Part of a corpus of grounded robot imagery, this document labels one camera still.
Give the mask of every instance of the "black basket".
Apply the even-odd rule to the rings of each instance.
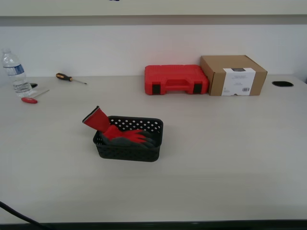
[[[163,122],[155,118],[109,116],[110,123],[116,125],[121,131],[142,129],[152,133],[156,147],[153,149],[120,147],[105,145],[100,138],[99,131],[96,132],[93,142],[97,146],[99,156],[106,159],[117,159],[127,161],[154,162],[159,158],[160,146],[162,144]]]

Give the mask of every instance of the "white label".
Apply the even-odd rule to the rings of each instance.
[[[252,68],[224,69],[226,72],[222,96],[250,94],[256,75]]]

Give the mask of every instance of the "screwdriver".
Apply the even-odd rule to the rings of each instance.
[[[42,92],[42,93],[36,95],[35,97],[23,97],[21,100],[22,100],[23,102],[26,102],[26,103],[36,104],[38,101],[37,101],[36,99],[34,99],[34,98],[36,98],[36,97],[38,97],[38,96],[40,96],[40,95],[42,95],[42,94],[44,94],[44,93],[47,93],[48,91],[49,91],[49,90],[46,90],[46,91],[44,91],[44,92]]]
[[[64,81],[72,81],[72,77],[69,77],[69,76],[67,76],[67,75],[65,75],[65,74],[62,74],[62,73],[57,73],[57,74],[56,74],[56,77],[57,77],[58,79],[61,79],[61,80],[64,80]],[[85,83],[85,82],[83,82],[83,81],[79,81],[79,80],[75,80],[75,79],[74,79],[74,81],[77,81],[77,82],[79,82],[79,83],[82,83],[82,84],[87,85],[87,83]]]

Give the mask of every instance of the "bottle label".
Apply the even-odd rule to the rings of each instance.
[[[4,67],[7,75],[14,76],[24,73],[24,68],[22,65],[15,66],[15,67]]]

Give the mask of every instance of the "screwdriver shaft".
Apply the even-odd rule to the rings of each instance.
[[[79,83],[82,83],[82,84],[85,84],[85,85],[87,85],[87,83],[85,83],[85,82],[83,82],[83,81],[80,81],[80,80],[75,80],[75,79],[72,79],[73,81],[77,81],[77,82],[79,82]]]
[[[36,97],[38,97],[38,96],[40,96],[40,95],[42,95],[42,94],[44,94],[44,93],[47,93],[49,90],[46,90],[46,91],[44,91],[44,92],[41,92],[40,94],[38,94],[38,95],[36,95],[35,97],[32,97],[32,98],[36,98]]]

